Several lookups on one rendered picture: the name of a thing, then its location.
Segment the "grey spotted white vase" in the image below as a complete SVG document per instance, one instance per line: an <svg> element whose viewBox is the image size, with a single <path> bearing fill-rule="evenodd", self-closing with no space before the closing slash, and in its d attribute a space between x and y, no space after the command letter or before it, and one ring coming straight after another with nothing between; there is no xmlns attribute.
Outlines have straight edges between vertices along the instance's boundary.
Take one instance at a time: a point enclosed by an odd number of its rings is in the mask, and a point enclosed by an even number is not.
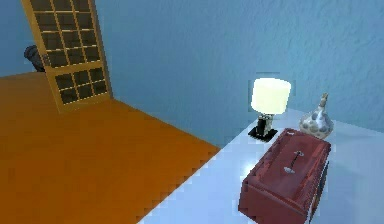
<svg viewBox="0 0 384 224"><path fill-rule="evenodd" d="M326 112L328 94L324 93L319 105L313 111L306 113L299 121L301 132L315 136L319 139L328 137L334 128L334 123Z"/></svg>

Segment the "dark red box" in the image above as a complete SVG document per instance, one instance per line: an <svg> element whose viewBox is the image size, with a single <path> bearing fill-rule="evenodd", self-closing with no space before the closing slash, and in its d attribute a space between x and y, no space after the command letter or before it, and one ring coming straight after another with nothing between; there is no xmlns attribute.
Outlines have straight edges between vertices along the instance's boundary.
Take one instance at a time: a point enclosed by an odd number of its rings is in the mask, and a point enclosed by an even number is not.
<svg viewBox="0 0 384 224"><path fill-rule="evenodd" d="M284 129L243 180L238 210L257 224L310 224L330 151L327 141Z"/></svg>

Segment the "wooden glass-paned room door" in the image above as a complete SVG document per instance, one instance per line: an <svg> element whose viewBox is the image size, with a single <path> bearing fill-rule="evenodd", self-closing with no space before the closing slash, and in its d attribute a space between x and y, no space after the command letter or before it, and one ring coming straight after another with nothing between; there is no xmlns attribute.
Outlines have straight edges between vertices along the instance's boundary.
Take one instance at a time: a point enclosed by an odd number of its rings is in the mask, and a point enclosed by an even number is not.
<svg viewBox="0 0 384 224"><path fill-rule="evenodd" d="M95 0L21 0L57 109L110 100L111 84ZM47 54L51 67L45 66Z"/></svg>

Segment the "white shade table lamp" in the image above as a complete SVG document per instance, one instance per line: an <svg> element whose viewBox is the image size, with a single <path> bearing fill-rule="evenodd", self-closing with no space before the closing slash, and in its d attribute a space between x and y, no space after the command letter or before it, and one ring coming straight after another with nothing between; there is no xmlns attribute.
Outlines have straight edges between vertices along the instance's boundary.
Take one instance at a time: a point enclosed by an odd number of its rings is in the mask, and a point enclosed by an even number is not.
<svg viewBox="0 0 384 224"><path fill-rule="evenodd" d="M249 136L269 142L277 133L272 128L273 117L283 114L291 91L288 81L276 78L258 78L254 81L251 107L259 112L256 126Z"/></svg>

